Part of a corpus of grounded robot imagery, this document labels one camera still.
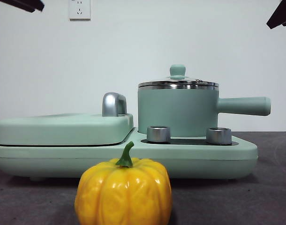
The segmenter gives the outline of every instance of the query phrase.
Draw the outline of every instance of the pot handle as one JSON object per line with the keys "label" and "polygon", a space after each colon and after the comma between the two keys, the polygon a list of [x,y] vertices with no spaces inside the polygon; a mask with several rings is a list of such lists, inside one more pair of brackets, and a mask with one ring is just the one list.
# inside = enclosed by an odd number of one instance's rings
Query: pot handle
{"label": "pot handle", "polygon": [[218,113],[268,116],[271,101],[268,97],[220,98],[217,109]]}

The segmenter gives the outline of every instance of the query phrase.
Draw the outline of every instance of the appliance base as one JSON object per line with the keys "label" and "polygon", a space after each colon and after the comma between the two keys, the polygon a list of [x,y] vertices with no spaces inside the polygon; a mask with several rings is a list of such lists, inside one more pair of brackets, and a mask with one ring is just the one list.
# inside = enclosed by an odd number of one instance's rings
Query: appliance base
{"label": "appliance base", "polygon": [[235,136],[237,145],[175,145],[143,143],[146,135],[134,128],[126,139],[108,146],[0,146],[0,169],[14,176],[39,180],[48,177],[79,178],[91,166],[119,158],[132,141],[131,157],[162,163],[170,178],[238,179],[256,165],[257,146]]}

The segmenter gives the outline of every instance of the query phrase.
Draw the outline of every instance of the lid knob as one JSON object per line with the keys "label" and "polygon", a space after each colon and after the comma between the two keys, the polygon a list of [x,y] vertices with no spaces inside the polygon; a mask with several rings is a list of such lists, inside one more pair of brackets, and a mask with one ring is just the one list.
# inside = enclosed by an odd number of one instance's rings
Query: lid knob
{"label": "lid knob", "polygon": [[186,73],[186,67],[182,64],[174,64],[170,67],[171,79],[184,79]]}

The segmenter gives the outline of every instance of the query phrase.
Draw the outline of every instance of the white wall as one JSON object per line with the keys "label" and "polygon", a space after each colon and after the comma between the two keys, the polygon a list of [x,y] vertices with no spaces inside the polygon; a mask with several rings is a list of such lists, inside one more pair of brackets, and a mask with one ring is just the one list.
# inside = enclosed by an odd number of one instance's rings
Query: white wall
{"label": "white wall", "polygon": [[286,27],[267,20],[279,0],[93,0],[89,22],[70,22],[68,0],[33,14],[0,2],[0,120],[101,113],[126,96],[137,125],[137,85],[169,75],[220,84],[220,97],[268,96],[268,117],[219,116],[233,131],[286,131]]}

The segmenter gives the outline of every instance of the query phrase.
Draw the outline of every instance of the silver knob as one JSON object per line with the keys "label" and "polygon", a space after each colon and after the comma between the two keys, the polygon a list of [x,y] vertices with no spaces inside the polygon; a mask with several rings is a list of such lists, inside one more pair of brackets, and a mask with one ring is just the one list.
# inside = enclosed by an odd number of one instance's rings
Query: silver knob
{"label": "silver knob", "polygon": [[147,141],[170,142],[170,127],[151,126],[147,128]]}
{"label": "silver knob", "polygon": [[207,129],[207,143],[210,144],[231,144],[232,143],[232,131],[228,128],[209,128]]}

